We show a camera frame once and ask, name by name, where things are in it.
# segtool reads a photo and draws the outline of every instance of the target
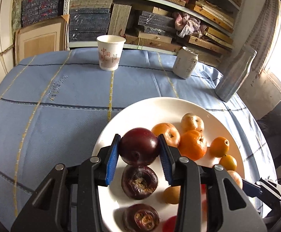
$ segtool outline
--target crumpled cloth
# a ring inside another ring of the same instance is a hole
[[[188,13],[174,12],[172,17],[175,18],[175,29],[180,38],[187,35],[201,37],[206,29],[206,25],[200,24],[200,19],[194,18]]]

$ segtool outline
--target patterned curtain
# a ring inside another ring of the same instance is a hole
[[[273,40],[278,17],[279,0],[266,0],[246,41],[246,44],[257,51],[257,55],[251,65],[251,71],[255,71],[258,74],[263,71],[266,65],[271,46],[275,46]]]

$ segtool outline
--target blue tablecloth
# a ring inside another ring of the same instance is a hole
[[[217,98],[214,88],[221,74],[197,63],[189,79],[180,79],[171,72],[175,59],[124,50],[118,70],[112,73],[99,68],[97,48],[88,48],[26,58],[13,68],[0,84],[3,224],[11,228],[16,213],[54,165],[69,167],[89,158],[109,119],[152,97],[178,97],[204,107],[234,137],[246,179],[277,180],[265,138],[245,104],[238,95],[228,103]],[[251,201],[262,211],[259,200]]]

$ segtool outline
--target can top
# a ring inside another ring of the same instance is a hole
[[[250,52],[251,54],[253,54],[254,56],[257,55],[257,52],[249,45],[244,44],[243,48],[244,51]]]
[[[193,51],[192,51],[191,49],[189,49],[188,47],[183,46],[183,49],[184,49],[185,51],[187,51],[187,52],[190,52],[191,54],[194,54],[194,55],[197,55],[197,56],[198,56],[197,53],[193,52]]]

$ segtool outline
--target white paper cup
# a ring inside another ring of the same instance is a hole
[[[118,69],[125,38],[115,35],[97,37],[99,63],[102,70],[112,71]]]

